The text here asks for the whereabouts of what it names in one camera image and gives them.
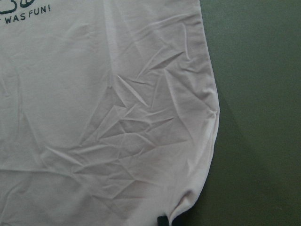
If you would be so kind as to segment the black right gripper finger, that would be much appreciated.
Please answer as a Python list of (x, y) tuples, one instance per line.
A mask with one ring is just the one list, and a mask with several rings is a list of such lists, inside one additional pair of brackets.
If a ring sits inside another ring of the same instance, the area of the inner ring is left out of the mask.
[(157, 217), (157, 226), (168, 226), (168, 217), (167, 216)]

